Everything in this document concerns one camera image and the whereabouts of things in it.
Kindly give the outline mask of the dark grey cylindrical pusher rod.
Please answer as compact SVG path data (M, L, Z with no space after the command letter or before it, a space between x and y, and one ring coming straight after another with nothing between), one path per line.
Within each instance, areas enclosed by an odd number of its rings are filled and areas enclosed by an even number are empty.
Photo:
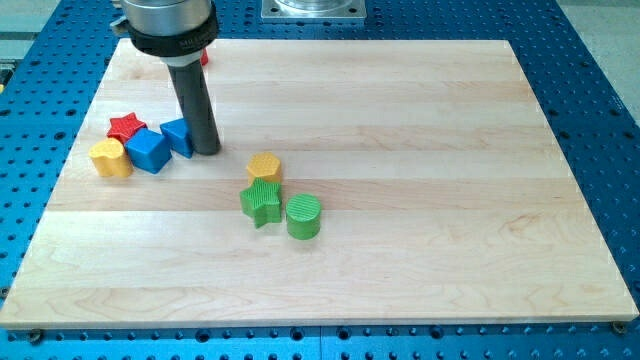
M201 155L217 154L221 143L200 61L168 69L194 151Z

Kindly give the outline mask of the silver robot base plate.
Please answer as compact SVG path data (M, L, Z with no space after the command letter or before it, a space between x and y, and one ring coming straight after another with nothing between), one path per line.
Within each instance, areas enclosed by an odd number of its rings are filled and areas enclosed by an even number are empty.
M365 0L262 0L261 17L269 20L364 19Z

